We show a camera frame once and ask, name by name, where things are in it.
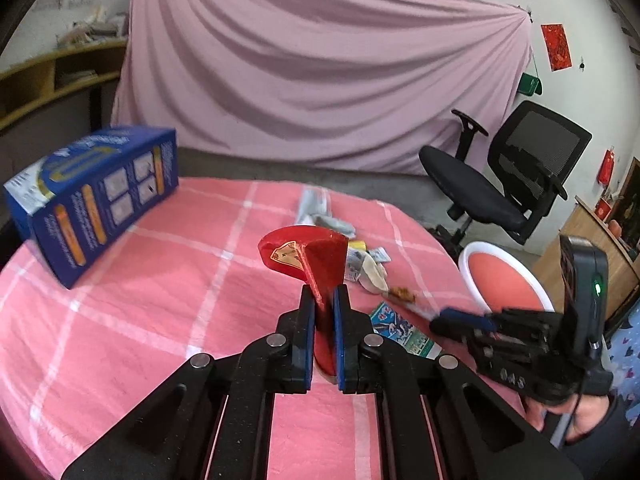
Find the blue booklet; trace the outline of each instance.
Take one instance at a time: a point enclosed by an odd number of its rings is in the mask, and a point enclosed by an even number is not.
[[[370,315],[373,330],[401,344],[409,354],[435,359],[442,348],[384,301]]]

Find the white rim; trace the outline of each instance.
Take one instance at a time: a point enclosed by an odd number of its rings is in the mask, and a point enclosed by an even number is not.
[[[495,256],[496,258],[500,258],[510,267],[517,270],[519,275],[521,275],[529,286],[536,293],[538,299],[540,300],[540,304],[547,312],[554,312],[554,306],[549,299],[549,296],[546,294],[545,289],[540,285],[540,282],[536,279],[536,277],[521,264],[516,258],[511,256],[507,251],[503,251],[500,247],[496,247],[495,245],[489,244],[487,242],[471,242],[460,254],[460,259],[458,260],[458,268],[460,269],[460,274],[462,275],[462,279],[465,280],[465,285],[471,292],[471,295],[476,300],[476,303],[484,308],[487,312],[491,312],[492,310],[489,308],[489,305],[486,304],[486,301],[480,294],[480,291],[476,287],[473,278],[471,277],[471,271],[469,270],[469,257],[472,254],[490,254],[491,256]]]

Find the chair seat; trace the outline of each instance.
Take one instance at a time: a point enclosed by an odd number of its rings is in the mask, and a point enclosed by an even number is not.
[[[473,220],[496,224],[506,231],[518,231],[527,221],[481,173],[449,153],[423,146],[420,162],[442,192]]]

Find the black chair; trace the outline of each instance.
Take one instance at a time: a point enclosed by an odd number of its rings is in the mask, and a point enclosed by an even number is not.
[[[420,162],[453,206],[453,220],[468,218],[454,234],[442,225],[430,233],[457,261],[460,242],[473,220],[502,227],[524,245],[540,220],[549,214],[556,196],[567,200],[562,187],[591,134],[569,119],[531,101],[520,104],[495,134],[487,162],[500,180],[504,194],[482,174],[464,163],[475,133],[488,133],[473,119],[457,110],[463,132],[456,156],[423,146]]]

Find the patterned blue fabric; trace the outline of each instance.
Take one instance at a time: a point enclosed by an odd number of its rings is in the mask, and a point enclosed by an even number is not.
[[[640,300],[611,338],[609,355],[614,365],[612,391],[630,403],[626,418],[633,422],[640,415]]]

